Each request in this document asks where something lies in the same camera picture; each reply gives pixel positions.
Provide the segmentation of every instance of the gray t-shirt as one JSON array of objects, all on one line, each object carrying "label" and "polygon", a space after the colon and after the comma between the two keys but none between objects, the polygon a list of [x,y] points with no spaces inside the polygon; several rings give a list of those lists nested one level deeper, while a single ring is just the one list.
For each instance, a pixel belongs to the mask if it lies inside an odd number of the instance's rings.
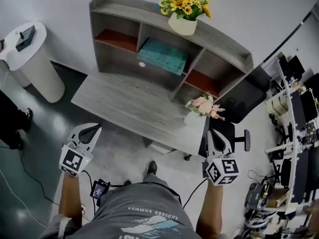
[{"label": "gray t-shirt", "polygon": [[[63,215],[53,218],[42,239],[58,238]],[[200,239],[178,201],[155,184],[132,184],[109,191],[93,220],[77,229],[69,221],[67,239]]]}]

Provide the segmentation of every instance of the potted plant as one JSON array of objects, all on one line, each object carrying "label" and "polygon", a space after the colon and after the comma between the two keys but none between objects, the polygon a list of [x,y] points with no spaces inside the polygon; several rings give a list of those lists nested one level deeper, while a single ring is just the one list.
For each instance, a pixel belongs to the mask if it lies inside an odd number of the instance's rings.
[{"label": "potted plant", "polygon": [[186,104],[186,107],[191,109],[191,112],[185,117],[184,123],[186,125],[192,125],[197,121],[197,118],[202,116],[224,120],[224,118],[217,113],[223,112],[225,109],[220,108],[219,105],[214,105],[213,102],[214,98],[210,93],[205,93],[202,97],[190,100]]},{"label": "potted plant", "polygon": [[172,12],[168,20],[170,27],[180,35],[192,35],[197,26],[197,17],[206,14],[211,18],[208,0],[161,0],[160,11],[163,15]]}]

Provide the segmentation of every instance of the black pants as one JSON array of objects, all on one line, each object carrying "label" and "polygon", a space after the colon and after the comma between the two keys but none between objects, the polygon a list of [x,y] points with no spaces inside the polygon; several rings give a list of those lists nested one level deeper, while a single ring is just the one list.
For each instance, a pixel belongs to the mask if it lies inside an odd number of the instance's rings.
[{"label": "black pants", "polygon": [[16,131],[25,130],[28,124],[27,115],[0,91],[0,139],[10,148],[18,148],[21,139]]}]

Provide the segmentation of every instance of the white wall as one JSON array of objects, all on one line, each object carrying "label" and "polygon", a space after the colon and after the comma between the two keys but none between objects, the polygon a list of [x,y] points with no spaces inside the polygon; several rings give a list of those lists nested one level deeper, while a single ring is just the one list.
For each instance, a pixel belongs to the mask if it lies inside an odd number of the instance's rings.
[{"label": "white wall", "polygon": [[[31,20],[48,29],[50,57],[88,73],[96,64],[89,22],[90,0],[0,0],[0,35]],[[317,0],[211,0],[213,20],[260,64],[299,24]]]},{"label": "white wall", "polygon": [[[302,81],[312,76],[311,70],[314,74],[319,73],[319,23],[313,15],[306,20],[287,43],[263,67],[266,68],[280,52],[283,52],[286,57],[298,56],[306,71]],[[276,72],[270,71],[270,69],[268,68],[265,71],[270,76],[273,76]]]}]

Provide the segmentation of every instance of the dark green floor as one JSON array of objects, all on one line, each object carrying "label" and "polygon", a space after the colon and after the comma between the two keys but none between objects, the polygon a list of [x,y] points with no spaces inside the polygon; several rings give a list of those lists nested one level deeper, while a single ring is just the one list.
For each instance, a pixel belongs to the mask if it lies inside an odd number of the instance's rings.
[{"label": "dark green floor", "polygon": [[[0,148],[0,169],[13,192],[45,224],[49,222],[52,203],[44,199],[40,185],[23,171],[21,156],[26,170],[42,182],[46,196],[53,199],[61,175],[58,162],[62,143],[75,126],[99,121],[97,117],[71,103],[85,76],[60,68],[56,70],[66,87],[63,98],[56,104],[48,103],[33,86],[21,88],[10,75],[4,90],[22,111],[30,107],[34,117],[30,132],[20,132],[24,140],[23,151]],[[1,89],[4,77],[5,73],[0,71]],[[13,196],[0,174],[0,238],[36,239],[43,230],[44,227]]]}]

